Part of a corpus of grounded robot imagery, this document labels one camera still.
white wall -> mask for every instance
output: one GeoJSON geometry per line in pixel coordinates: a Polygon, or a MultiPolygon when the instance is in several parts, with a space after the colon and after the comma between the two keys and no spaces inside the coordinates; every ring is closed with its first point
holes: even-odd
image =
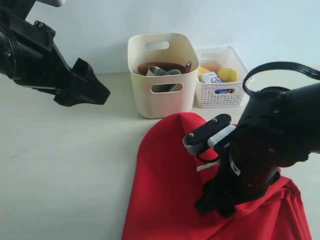
{"type": "Polygon", "coordinates": [[[127,42],[153,32],[186,34],[195,47],[233,46],[248,69],[269,61],[319,64],[318,0],[68,0],[36,3],[28,20],[56,30],[70,65],[77,57],[96,73],[128,72],[127,42]]]}

red cloth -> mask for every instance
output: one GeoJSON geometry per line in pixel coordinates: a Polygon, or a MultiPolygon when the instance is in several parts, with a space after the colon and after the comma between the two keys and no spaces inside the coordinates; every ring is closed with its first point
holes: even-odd
{"type": "Polygon", "coordinates": [[[301,194],[283,176],[264,197],[236,206],[232,217],[197,212],[194,203],[218,166],[197,172],[203,163],[187,153],[182,138],[204,123],[195,113],[173,114],[144,137],[122,240],[310,240],[301,194]]]}

white table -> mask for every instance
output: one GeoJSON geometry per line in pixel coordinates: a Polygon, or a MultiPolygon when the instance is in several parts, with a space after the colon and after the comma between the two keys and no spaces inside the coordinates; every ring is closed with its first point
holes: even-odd
{"type": "MultiPolygon", "coordinates": [[[[130,76],[100,75],[111,90],[104,106],[62,107],[53,96],[1,79],[0,239],[119,240],[135,175],[139,144],[158,119],[136,112],[130,76]]],[[[251,87],[295,88],[314,83],[273,71],[251,87]]],[[[192,109],[209,120],[237,123],[243,107],[192,109]]],[[[314,239],[320,210],[320,157],[283,169],[302,192],[314,239]]]]}

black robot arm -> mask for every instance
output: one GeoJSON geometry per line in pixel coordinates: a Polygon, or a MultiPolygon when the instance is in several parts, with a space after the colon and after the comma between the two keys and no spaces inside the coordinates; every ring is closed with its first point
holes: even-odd
{"type": "Polygon", "coordinates": [[[320,71],[294,62],[271,62],[253,69],[243,88],[250,100],[236,127],[221,114],[183,138],[191,155],[208,163],[219,161],[218,174],[203,187],[196,208],[205,214],[217,210],[228,217],[235,206],[265,195],[279,177],[279,168],[304,162],[320,152],[320,83],[294,90],[267,87],[254,92],[246,81],[268,70],[292,70],[320,80],[320,71]],[[202,159],[214,149],[219,158],[202,159]]]}
{"type": "MultiPolygon", "coordinates": [[[[0,0],[0,73],[20,86],[55,95],[62,106],[103,105],[110,91],[92,67],[79,58],[71,69],[54,43],[56,32],[43,22],[26,22],[35,1],[0,0]]],[[[39,2],[58,7],[64,1],[39,2]]]]}

cream plastic basket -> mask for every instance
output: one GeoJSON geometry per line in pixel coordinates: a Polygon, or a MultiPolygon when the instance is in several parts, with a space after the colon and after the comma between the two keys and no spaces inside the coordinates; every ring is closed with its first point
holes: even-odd
{"type": "Polygon", "coordinates": [[[137,111],[144,117],[164,118],[174,113],[188,112],[193,106],[199,61],[188,38],[179,33],[149,33],[130,38],[128,66],[137,111]],[[150,43],[168,43],[164,49],[147,49],[150,43]],[[189,73],[171,76],[143,76],[137,67],[148,62],[171,62],[186,65],[192,62],[189,73]],[[152,86],[182,84],[181,90],[152,92],[152,86]]]}
{"type": "Polygon", "coordinates": [[[200,108],[227,108],[239,107],[244,102],[245,92],[242,83],[248,74],[243,62],[235,50],[231,47],[195,47],[195,53],[199,59],[200,66],[208,62],[216,61],[223,68],[231,68],[237,72],[237,82],[203,83],[197,80],[195,97],[200,108]],[[233,93],[216,94],[216,90],[234,89],[233,93]]]}

